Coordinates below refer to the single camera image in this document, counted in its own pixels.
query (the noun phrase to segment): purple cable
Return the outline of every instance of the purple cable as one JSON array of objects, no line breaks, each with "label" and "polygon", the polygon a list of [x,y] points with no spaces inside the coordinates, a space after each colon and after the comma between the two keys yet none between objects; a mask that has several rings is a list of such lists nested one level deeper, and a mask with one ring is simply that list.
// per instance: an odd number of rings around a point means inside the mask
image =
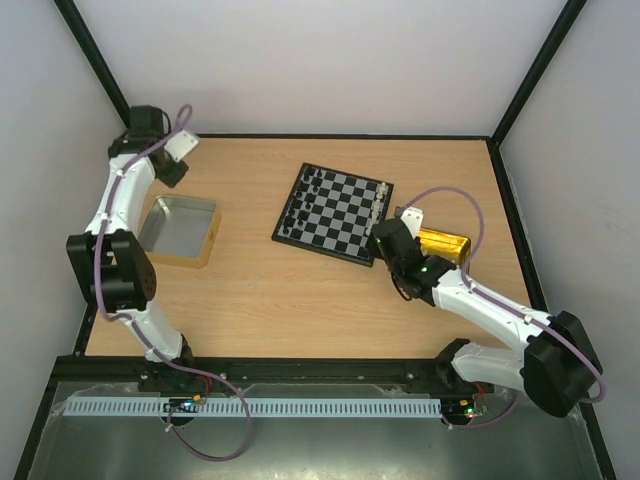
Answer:
[{"label": "purple cable", "polygon": [[[473,198],[468,192],[458,187],[450,187],[450,186],[434,187],[434,188],[425,190],[420,195],[412,199],[409,203],[407,203],[402,207],[402,211],[406,210],[407,208],[412,206],[414,203],[416,203],[418,200],[426,197],[427,195],[431,195],[432,193],[436,193],[436,192],[444,192],[444,191],[458,193],[463,197],[465,197],[467,200],[471,202],[471,204],[476,210],[476,213],[478,214],[478,222],[479,222],[478,240],[476,241],[475,246],[471,249],[471,253],[469,254],[469,257],[467,258],[467,260],[462,265],[462,268],[460,269],[460,277],[462,278],[462,282],[465,284],[467,288],[469,288],[473,293],[475,293],[479,297],[484,298],[485,300],[496,305],[497,307],[500,307],[503,310],[506,310],[507,312],[511,313],[512,315],[515,315],[516,317],[525,320],[527,317],[526,312],[522,312],[516,308],[513,308],[512,306],[507,305],[504,302],[500,301],[499,299],[493,297],[491,294],[473,286],[471,284],[471,281],[467,277],[467,272],[469,271],[469,265],[471,264],[471,260],[473,259],[473,257],[476,255],[476,253],[480,249],[480,245],[482,244],[482,240],[484,239],[484,230],[485,230],[485,222],[484,222],[484,215],[482,213],[482,208],[480,208],[480,204],[475,198]],[[589,398],[589,397],[584,398],[581,401],[584,403],[601,402],[606,395],[607,386],[606,386],[604,377],[600,374],[600,372],[595,367],[595,365],[591,363],[591,361],[580,350],[578,350],[569,340],[564,338],[562,335],[560,335],[558,332],[556,332],[549,326],[545,325],[542,322],[539,322],[535,318],[531,319],[531,323],[536,327],[538,327],[539,329],[541,329],[542,331],[544,331],[545,333],[548,333],[549,335],[551,335],[554,339],[560,342],[567,350],[573,353],[576,356],[576,358],[580,360],[580,362],[582,362],[585,367],[587,367],[589,372],[596,379],[596,382],[598,382],[598,386],[600,387],[600,391],[598,392],[598,395],[596,395],[593,398]],[[495,420],[504,418],[504,416],[505,415],[503,414],[500,417],[496,418]]]},{"label": "purple cable", "polygon": [[[192,113],[193,113],[193,107],[191,105],[189,105],[189,104],[183,105],[182,108],[180,108],[180,110],[178,111],[178,115],[176,116],[176,120],[174,122],[174,126],[173,126],[173,129],[171,130],[171,132],[169,132],[169,134],[166,137],[162,138],[161,140],[159,140],[156,143],[154,143],[153,145],[151,145],[149,148],[147,148],[147,149],[143,150],[142,152],[138,153],[137,155],[133,156],[127,163],[125,163],[123,165],[123,167],[122,167],[122,175],[116,176],[116,178],[113,181],[113,184],[111,185],[111,189],[109,190],[109,194],[107,195],[107,201],[105,202],[105,207],[104,207],[104,213],[106,213],[107,216],[109,216],[111,214],[111,209],[113,207],[113,202],[115,200],[116,193],[118,191],[118,186],[120,185],[120,182],[122,181],[122,178],[123,178],[124,174],[136,162],[140,161],[144,157],[150,155],[151,153],[155,152],[159,148],[163,147],[164,145],[166,145],[166,143],[169,140],[171,140],[179,132],[181,132],[185,128],[187,123],[189,122],[189,119],[191,118],[191,114]],[[108,321],[114,321],[114,320],[118,320],[118,319],[133,320],[131,318],[131,316],[126,314],[126,313],[120,313],[120,314],[117,314],[117,315],[114,315],[114,316],[110,316],[109,312],[107,312],[107,308],[106,308],[106,306],[104,304],[104,297],[102,295],[102,277],[100,275],[100,266],[101,266],[101,259],[102,259],[102,245],[104,243],[104,235],[105,235],[105,232],[107,230],[108,223],[109,223],[108,218],[102,220],[102,222],[100,223],[100,229],[98,231],[98,237],[96,238],[95,253],[94,253],[94,257],[93,257],[93,280],[94,280],[94,283],[95,283],[96,303],[98,304],[98,310],[100,311],[102,316]],[[171,367],[171,368],[173,368],[175,370],[180,370],[182,372],[193,373],[195,375],[202,375],[202,376],[205,376],[205,377],[209,377],[209,378],[211,378],[211,379],[213,379],[213,380],[215,380],[217,382],[220,382],[220,383],[226,385],[227,387],[229,387],[231,389],[231,391],[233,391],[237,395],[237,397],[240,399],[240,402],[242,403],[242,408],[244,409],[244,412],[245,412],[245,414],[247,416],[247,429],[246,429],[246,433],[245,433],[245,436],[244,436],[244,439],[243,439],[242,443],[236,449],[235,452],[231,453],[230,455],[223,456],[223,457],[216,457],[216,456],[213,456],[213,455],[207,455],[205,453],[202,453],[202,452],[196,450],[191,445],[189,445],[187,443],[187,441],[184,438],[182,438],[182,436],[175,429],[175,427],[171,423],[171,415],[172,415],[173,412],[170,412],[168,417],[167,417],[167,423],[169,423],[169,427],[170,427],[171,431],[174,433],[174,435],[176,436],[178,441],[182,444],[182,446],[185,449],[187,449],[187,451],[189,451],[190,453],[195,455],[196,457],[198,457],[198,458],[200,458],[202,460],[208,460],[208,461],[211,461],[211,462],[224,462],[226,460],[232,460],[232,459],[242,455],[247,450],[247,448],[249,448],[249,443],[251,442],[251,438],[253,436],[253,423],[252,423],[252,419],[251,419],[251,412],[249,411],[249,405],[247,404],[247,401],[245,400],[244,396],[242,395],[242,392],[235,385],[233,385],[231,382],[229,382],[228,380],[220,377],[219,375],[216,375],[216,374],[210,373],[210,372],[206,372],[204,370],[198,370],[197,368],[184,367],[182,365],[178,365],[176,363],[173,363],[171,360],[169,360],[162,352],[160,352],[149,341],[149,339],[142,333],[142,331],[140,330],[140,328],[138,327],[136,322],[133,322],[133,321],[131,322],[131,328],[136,332],[136,335],[138,335],[138,338],[140,338],[142,343],[144,343],[148,349],[152,350],[153,353],[160,360],[162,360],[165,364],[167,364],[169,367]]]},{"label": "purple cable", "polygon": [[205,370],[199,370],[197,368],[185,367],[182,365],[178,365],[177,363],[173,363],[162,352],[160,352],[157,348],[155,348],[152,345],[152,343],[142,333],[142,331],[140,330],[140,327],[138,327],[138,325],[135,322],[131,322],[131,327],[136,332],[136,335],[138,335],[142,343],[144,343],[147,346],[147,348],[152,350],[153,353],[160,360],[166,363],[169,367],[175,370],[180,370],[181,372],[193,373],[194,375],[203,375],[205,377],[211,378],[212,380],[220,382],[226,385],[227,387],[229,387],[231,391],[236,394],[236,396],[240,400],[240,403],[242,403],[242,409],[244,410],[244,413],[247,417],[247,428],[245,430],[244,438],[242,439],[242,443],[240,444],[240,446],[233,453],[230,453],[229,455],[225,455],[223,457],[207,455],[206,453],[203,453],[200,450],[197,450],[196,448],[189,445],[189,443],[187,443],[187,441],[182,437],[182,435],[178,433],[178,430],[176,430],[176,428],[173,426],[173,423],[171,423],[171,417],[173,416],[173,410],[171,410],[169,412],[169,415],[167,416],[167,423],[169,424],[168,428],[173,432],[173,434],[178,439],[178,441],[182,444],[182,446],[194,456],[200,458],[201,460],[207,460],[209,462],[225,462],[227,460],[233,460],[234,458],[237,458],[240,455],[242,455],[244,452],[246,452],[247,449],[249,448],[249,444],[251,443],[251,439],[253,438],[253,419],[251,418],[251,412],[249,411],[249,404],[247,403],[247,400],[244,398],[244,395],[242,395],[242,392],[240,391],[240,389],[235,385],[233,385],[227,379],[222,378],[221,376],[216,375],[215,373],[207,372]]}]

